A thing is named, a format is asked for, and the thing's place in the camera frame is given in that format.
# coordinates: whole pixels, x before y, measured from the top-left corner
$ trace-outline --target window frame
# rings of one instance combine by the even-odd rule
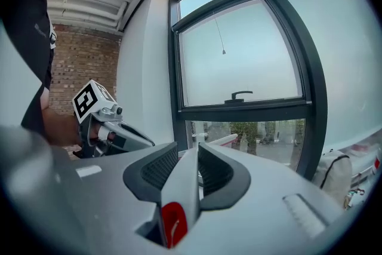
[[[326,134],[327,96],[324,71],[310,33],[288,0],[264,0],[276,17],[280,33],[287,39],[297,64],[302,97],[234,105],[184,106],[181,79],[181,58],[178,35],[212,15],[250,0],[213,0],[180,19],[181,0],[169,0],[168,60],[174,139],[180,150],[191,148],[187,135],[190,121],[261,122],[305,119],[304,142],[297,173],[310,180],[316,171]]]

